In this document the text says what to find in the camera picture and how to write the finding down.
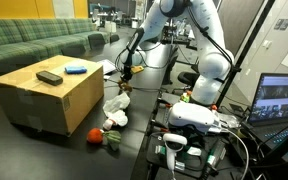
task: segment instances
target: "computer monitor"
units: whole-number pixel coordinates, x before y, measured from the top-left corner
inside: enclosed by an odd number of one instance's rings
[[[288,121],[288,74],[262,73],[248,122]]]

